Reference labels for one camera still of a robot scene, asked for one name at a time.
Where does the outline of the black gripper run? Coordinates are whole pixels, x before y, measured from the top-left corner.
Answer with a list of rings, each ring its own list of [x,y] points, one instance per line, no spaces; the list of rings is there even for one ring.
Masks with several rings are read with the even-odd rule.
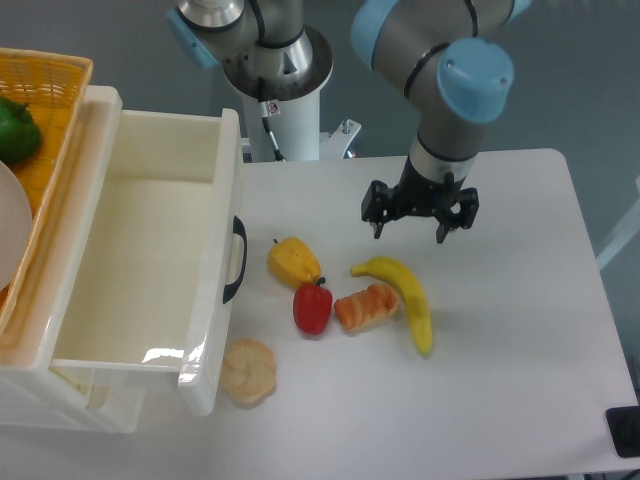
[[[442,244],[450,232],[471,228],[479,210],[477,189],[460,190],[462,183],[450,171],[438,181],[426,178],[408,157],[394,188],[380,180],[370,183],[361,202],[361,219],[379,239],[384,226],[399,215],[435,217],[439,223],[436,241]]]

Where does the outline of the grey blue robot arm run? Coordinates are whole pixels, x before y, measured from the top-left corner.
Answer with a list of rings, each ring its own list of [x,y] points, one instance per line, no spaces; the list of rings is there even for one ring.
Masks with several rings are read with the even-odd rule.
[[[443,241],[470,228],[478,194],[464,182],[514,80],[510,57],[485,34],[510,23],[524,1],[366,1],[350,31],[367,67],[421,115],[399,182],[373,181],[361,217],[376,231],[406,216],[438,221]],[[331,47],[299,1],[179,1],[167,14],[185,54],[221,66],[241,96],[254,161],[317,160],[319,94]]]

